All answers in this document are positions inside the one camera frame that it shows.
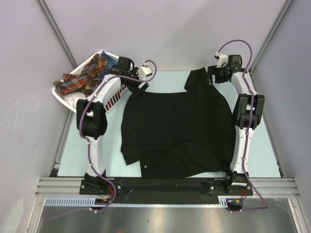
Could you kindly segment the black long sleeve shirt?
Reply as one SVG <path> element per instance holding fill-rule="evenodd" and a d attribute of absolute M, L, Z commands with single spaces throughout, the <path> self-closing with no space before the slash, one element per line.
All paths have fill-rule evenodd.
<path fill-rule="evenodd" d="M 229 172 L 235 127 L 225 97 L 193 70 L 184 92 L 129 97 L 121 123 L 127 165 L 139 162 L 143 178 L 175 179 Z"/>

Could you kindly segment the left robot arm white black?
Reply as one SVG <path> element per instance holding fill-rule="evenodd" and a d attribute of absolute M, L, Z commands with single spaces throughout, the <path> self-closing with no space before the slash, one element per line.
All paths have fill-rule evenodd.
<path fill-rule="evenodd" d="M 134 97 L 141 96 L 148 88 L 145 77 L 155 77 L 146 64 L 136 67 L 133 60 L 119 57 L 118 61 L 109 56 L 96 54 L 83 68 L 80 75 L 84 81 L 83 88 L 88 87 L 88 82 L 98 79 L 101 83 L 98 90 L 94 91 L 87 100 L 77 101 L 77 128 L 80 136 L 87 141 L 87 154 L 89 168 L 85 178 L 93 179 L 90 188 L 97 194 L 107 190 L 107 181 L 102 153 L 103 135 L 107 129 L 107 118 L 104 103 L 115 100 L 114 88 L 126 86 Z"/>

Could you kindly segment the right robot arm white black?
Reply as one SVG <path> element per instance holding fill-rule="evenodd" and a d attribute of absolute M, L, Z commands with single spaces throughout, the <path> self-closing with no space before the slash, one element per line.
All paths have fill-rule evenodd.
<path fill-rule="evenodd" d="M 265 97 L 256 93 L 240 55 L 189 73 L 183 92 L 131 96 L 121 125 L 127 164 L 139 162 L 147 179 L 225 172 L 224 189 L 237 194 L 248 182 L 248 153 Z"/>

